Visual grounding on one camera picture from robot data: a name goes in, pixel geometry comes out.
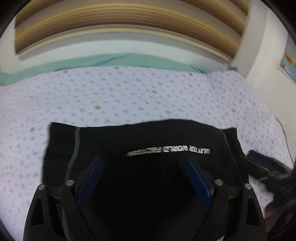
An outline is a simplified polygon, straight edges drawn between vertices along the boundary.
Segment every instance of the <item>wire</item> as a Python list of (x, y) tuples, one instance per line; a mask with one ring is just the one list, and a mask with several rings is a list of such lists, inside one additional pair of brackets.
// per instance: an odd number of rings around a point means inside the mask
[(294, 163), (293, 157), (292, 157), (291, 152), (290, 152), (290, 148), (289, 148), (289, 144), (288, 144), (288, 140), (287, 140), (286, 133), (285, 133), (285, 131), (284, 131), (284, 127), (283, 127), (283, 125), (281, 124), (281, 122), (279, 121), (278, 118), (276, 118), (276, 120), (280, 123), (280, 125), (281, 125), (281, 127), (282, 127), (282, 129), (283, 129), (283, 133), (284, 133), (285, 138), (286, 138), (287, 148), (288, 148), (288, 151), (289, 151), (289, 154), (290, 154), (291, 160), (292, 160), (293, 168), (295, 168), (295, 163)]

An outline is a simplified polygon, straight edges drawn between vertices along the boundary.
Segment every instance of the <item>brown striped roller shade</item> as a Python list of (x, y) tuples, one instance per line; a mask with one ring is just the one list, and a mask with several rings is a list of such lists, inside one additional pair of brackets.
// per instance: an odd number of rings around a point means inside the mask
[(16, 20), (16, 53), (87, 26), (129, 24), (188, 36), (233, 57), (246, 15), (230, 0), (32, 0)]

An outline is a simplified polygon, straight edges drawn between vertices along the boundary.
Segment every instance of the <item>gray stripe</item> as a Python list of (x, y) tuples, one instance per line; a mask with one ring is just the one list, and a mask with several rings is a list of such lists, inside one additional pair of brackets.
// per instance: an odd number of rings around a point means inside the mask
[(76, 127), (76, 130), (75, 130), (75, 146), (74, 146), (74, 151), (73, 151), (72, 158), (71, 158), (71, 160), (70, 160), (70, 162), (68, 164), (68, 167), (67, 167), (67, 171), (66, 171), (66, 175), (65, 175), (65, 182), (70, 179), (70, 173), (71, 173), (71, 170), (72, 170), (72, 166), (73, 166), (74, 161), (76, 160), (76, 157), (78, 155), (79, 145), (80, 145), (79, 132), (80, 132), (80, 127)]

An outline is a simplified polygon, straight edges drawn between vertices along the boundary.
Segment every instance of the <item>bed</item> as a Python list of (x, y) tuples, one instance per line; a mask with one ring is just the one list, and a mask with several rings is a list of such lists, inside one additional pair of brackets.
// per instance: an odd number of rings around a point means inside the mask
[[(127, 1), (125, 6), (134, 2)], [(168, 13), (164, 10), (165, 4), (140, 2), (143, 9), (152, 4), (147, 9), (158, 9), (158, 14)], [(62, 9), (69, 1), (35, 0), (20, 12), (15, 24), (14, 50), (24, 61), (30, 59), (30, 55), (37, 55), (37, 51), (44, 52), (43, 58), (50, 57), (50, 51), (45, 49), (58, 41), (67, 42), (72, 37), (99, 32), (126, 33), (131, 29), (131, 33), (137, 29), (137, 34), (157, 35), (201, 48), (217, 56), (219, 61), (207, 59), (205, 67), (205, 58), (194, 65), (156, 54), (119, 52), (27, 66), (14, 73), (0, 74), (0, 219), (16, 241), (22, 240), (30, 202), (41, 182), (51, 122), (86, 127), (187, 119), (220, 129), (235, 127), (244, 153), (255, 150), (293, 166), (281, 124), (246, 80), (236, 71), (227, 70), (226, 63), (235, 55), (244, 30), (247, 1), (172, 2), (170, 13), (174, 14), (163, 17), (173, 18), (189, 12), (194, 15), (189, 10), (192, 6), (187, 5), (191, 4), (199, 8), (197, 11), (204, 11), (204, 19), (191, 19), (195, 24), (205, 23), (207, 19), (213, 21), (203, 25), (203, 29), (189, 31), (187, 28), (187, 32), (180, 32), (171, 25), (161, 28), (161, 22), (143, 19), (124, 23), (101, 19), (93, 26), (80, 26), (79, 22), (73, 26), (63, 25), (56, 32), (52, 28), (55, 22), (49, 15), (55, 4)], [(223, 8), (215, 8), (213, 2)], [(94, 1), (87, 3), (91, 7)], [(72, 10), (80, 11), (79, 1), (75, 4)], [(182, 6), (181, 13), (176, 10), (177, 6)], [(67, 18), (73, 23), (71, 14)], [(37, 31), (42, 27), (41, 22), (51, 26), (49, 36)], [(219, 26), (226, 30), (219, 31)], [(272, 201), (272, 195), (252, 177), (250, 183), (264, 209)]]

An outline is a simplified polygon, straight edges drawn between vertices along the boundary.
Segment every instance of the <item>colorful picture on wall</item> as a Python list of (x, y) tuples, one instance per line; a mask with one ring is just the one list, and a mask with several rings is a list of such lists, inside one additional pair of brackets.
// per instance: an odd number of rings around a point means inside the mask
[(286, 51), (280, 67), (296, 84), (296, 45), (290, 36), (288, 36)]

